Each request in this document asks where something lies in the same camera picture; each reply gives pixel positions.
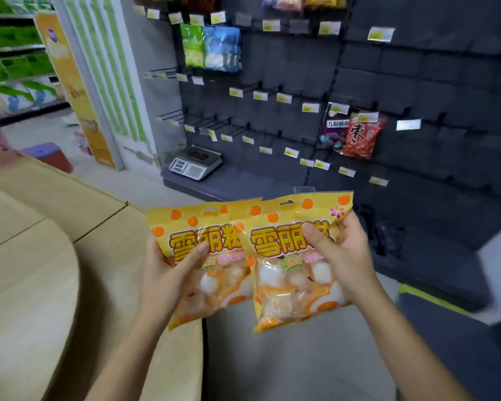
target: pegboard wall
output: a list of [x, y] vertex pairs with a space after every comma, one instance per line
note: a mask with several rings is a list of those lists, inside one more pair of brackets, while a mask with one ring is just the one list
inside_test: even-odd
[[[470, 249], [501, 230], [501, 0], [349, 0], [344, 11], [302, 17], [261, 2], [220, 0], [228, 25], [237, 13], [253, 17], [251, 28], [241, 28], [243, 70], [236, 75], [187, 68], [174, 26], [178, 71], [205, 80], [180, 83], [184, 122], [214, 129], [219, 139], [186, 133], [189, 145], [293, 186], [353, 189], [356, 202], [380, 217]], [[268, 18], [281, 19], [280, 33], [262, 31]], [[309, 19], [309, 33], [289, 33], [291, 19]], [[336, 19], [339, 36], [317, 36], [320, 20]], [[392, 41], [368, 41], [372, 26], [394, 27]], [[229, 87], [243, 89], [244, 98], [231, 97]], [[254, 100], [253, 90], [269, 100]], [[277, 102], [277, 92], [292, 94], [292, 104]], [[316, 148], [328, 101], [388, 116], [371, 159]], [[303, 113], [303, 102], [320, 102], [320, 113]], [[421, 129], [395, 130], [397, 120], [418, 118]], [[331, 168], [303, 166], [286, 147]], [[340, 166], [355, 176], [339, 174]], [[370, 184], [371, 176], [388, 186]]]

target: digital scale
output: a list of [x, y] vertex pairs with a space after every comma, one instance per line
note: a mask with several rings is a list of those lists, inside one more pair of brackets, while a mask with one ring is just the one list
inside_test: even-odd
[[220, 153], [192, 145], [176, 154], [169, 170], [189, 177], [202, 180], [223, 164]]

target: yellow banner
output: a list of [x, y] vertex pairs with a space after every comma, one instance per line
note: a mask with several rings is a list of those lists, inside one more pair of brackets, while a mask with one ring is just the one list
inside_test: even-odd
[[106, 138], [98, 126], [97, 115], [85, 90], [85, 84], [70, 51], [58, 16], [53, 12], [38, 12], [35, 15], [35, 25], [46, 46], [55, 73], [89, 141], [94, 158], [102, 165], [115, 168], [112, 154], [109, 151]]

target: plastic stool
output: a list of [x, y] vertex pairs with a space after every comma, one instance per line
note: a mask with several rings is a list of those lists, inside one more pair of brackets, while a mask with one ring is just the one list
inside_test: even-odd
[[47, 142], [42, 145], [32, 146], [23, 149], [22, 152], [65, 173], [73, 172], [73, 165], [70, 164], [67, 157], [55, 143]]

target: yellow snack bag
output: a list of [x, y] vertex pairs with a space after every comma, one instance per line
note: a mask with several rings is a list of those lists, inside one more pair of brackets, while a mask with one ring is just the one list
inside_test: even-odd
[[347, 0], [306, 0], [305, 7], [345, 8]]
[[193, 207], [154, 209], [148, 224], [161, 251], [174, 267], [202, 241], [210, 244], [210, 254], [200, 268], [184, 281], [183, 293], [169, 329], [199, 318], [252, 296], [253, 285], [245, 251], [230, 222], [234, 205], [247, 202], [210, 202]]
[[253, 276], [254, 309], [261, 332], [347, 305], [330, 265], [304, 238], [313, 222], [340, 239], [338, 222], [353, 208], [353, 192], [287, 195], [234, 211], [234, 230]]

